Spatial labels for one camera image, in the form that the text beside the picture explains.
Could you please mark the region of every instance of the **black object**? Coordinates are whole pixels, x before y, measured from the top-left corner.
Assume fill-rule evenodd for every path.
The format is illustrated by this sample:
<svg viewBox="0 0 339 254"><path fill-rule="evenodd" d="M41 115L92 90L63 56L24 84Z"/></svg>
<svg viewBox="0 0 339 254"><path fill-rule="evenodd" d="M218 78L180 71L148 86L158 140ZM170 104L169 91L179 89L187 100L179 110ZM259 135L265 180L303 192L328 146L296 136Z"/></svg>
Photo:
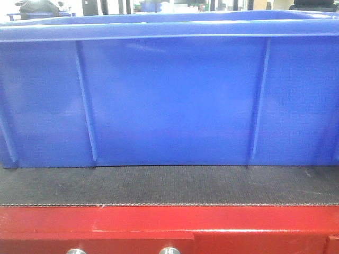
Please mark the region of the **black object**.
<svg viewBox="0 0 339 254"><path fill-rule="evenodd" d="M59 16L59 8L54 5L50 0L39 0L39 1L20 1L19 4L21 19L26 20L28 17L26 13L37 13L37 12L52 12L54 17Z"/></svg>
<svg viewBox="0 0 339 254"><path fill-rule="evenodd" d="M254 0L248 0L248 7L247 7L247 9L249 11L252 11L253 10L253 5L254 5Z"/></svg>
<svg viewBox="0 0 339 254"><path fill-rule="evenodd" d="M118 0L119 14L123 14L123 0Z"/></svg>
<svg viewBox="0 0 339 254"><path fill-rule="evenodd" d="M290 6L289 10L336 12L338 6L333 3L334 0L295 0L295 4Z"/></svg>
<svg viewBox="0 0 339 254"><path fill-rule="evenodd" d="M295 5L329 5L334 4L334 0L295 0Z"/></svg>
<svg viewBox="0 0 339 254"><path fill-rule="evenodd" d="M216 1L211 0L210 11L214 12L216 10Z"/></svg>
<svg viewBox="0 0 339 254"><path fill-rule="evenodd" d="M271 2L267 2L266 10L271 10L271 9L272 9L272 3Z"/></svg>
<svg viewBox="0 0 339 254"><path fill-rule="evenodd" d="M104 15L108 15L108 4L107 0L100 0L101 1L101 11Z"/></svg>
<svg viewBox="0 0 339 254"><path fill-rule="evenodd" d="M82 0L84 16L97 16L99 11L97 8L97 0Z"/></svg>
<svg viewBox="0 0 339 254"><path fill-rule="evenodd" d="M239 9L239 0L233 0L233 11L237 11Z"/></svg>
<svg viewBox="0 0 339 254"><path fill-rule="evenodd" d="M289 10L311 12L337 12L338 5L291 5Z"/></svg>
<svg viewBox="0 0 339 254"><path fill-rule="evenodd" d="M0 166L0 179L0 206L339 204L339 167Z"/></svg>

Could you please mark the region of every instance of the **wall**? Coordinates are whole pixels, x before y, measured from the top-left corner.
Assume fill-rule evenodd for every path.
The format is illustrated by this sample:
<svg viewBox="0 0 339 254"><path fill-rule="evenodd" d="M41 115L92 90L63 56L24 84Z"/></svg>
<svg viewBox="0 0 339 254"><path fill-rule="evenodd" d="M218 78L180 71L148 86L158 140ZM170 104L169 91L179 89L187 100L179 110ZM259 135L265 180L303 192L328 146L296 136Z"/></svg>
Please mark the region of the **wall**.
<svg viewBox="0 0 339 254"><path fill-rule="evenodd" d="M293 0L274 0L273 9L274 10L288 10L288 8L293 4Z"/></svg>

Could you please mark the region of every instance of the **drawer handle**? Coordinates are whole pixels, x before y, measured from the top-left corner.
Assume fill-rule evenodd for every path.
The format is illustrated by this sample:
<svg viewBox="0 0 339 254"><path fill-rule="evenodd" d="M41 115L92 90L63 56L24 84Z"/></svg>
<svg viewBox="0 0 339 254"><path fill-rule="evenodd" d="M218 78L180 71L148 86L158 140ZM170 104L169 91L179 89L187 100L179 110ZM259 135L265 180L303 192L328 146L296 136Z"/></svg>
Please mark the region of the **drawer handle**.
<svg viewBox="0 0 339 254"><path fill-rule="evenodd" d="M172 248L172 247L167 247L167 248L164 248L162 249L159 254L180 254L180 251L178 251L177 249L175 248Z"/></svg>
<svg viewBox="0 0 339 254"><path fill-rule="evenodd" d="M86 254L86 252L81 249L72 249L69 250L66 254Z"/></svg>

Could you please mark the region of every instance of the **black rubber mat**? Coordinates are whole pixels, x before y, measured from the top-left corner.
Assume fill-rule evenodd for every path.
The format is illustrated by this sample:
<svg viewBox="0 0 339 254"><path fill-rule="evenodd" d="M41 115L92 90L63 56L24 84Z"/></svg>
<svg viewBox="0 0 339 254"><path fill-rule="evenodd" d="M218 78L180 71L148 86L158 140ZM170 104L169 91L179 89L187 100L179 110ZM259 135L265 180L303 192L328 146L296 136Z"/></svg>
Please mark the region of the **black rubber mat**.
<svg viewBox="0 0 339 254"><path fill-rule="evenodd" d="M339 167L0 168L1 206L338 204Z"/></svg>

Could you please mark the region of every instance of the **plastic crate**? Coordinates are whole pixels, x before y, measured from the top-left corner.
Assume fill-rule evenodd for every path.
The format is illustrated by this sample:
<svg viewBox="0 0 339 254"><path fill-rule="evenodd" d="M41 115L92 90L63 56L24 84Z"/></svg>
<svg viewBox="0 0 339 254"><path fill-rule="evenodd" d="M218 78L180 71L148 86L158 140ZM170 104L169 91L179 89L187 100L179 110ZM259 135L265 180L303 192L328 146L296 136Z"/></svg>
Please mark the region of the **plastic crate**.
<svg viewBox="0 0 339 254"><path fill-rule="evenodd" d="M4 167L338 165L336 13L0 27Z"/></svg>

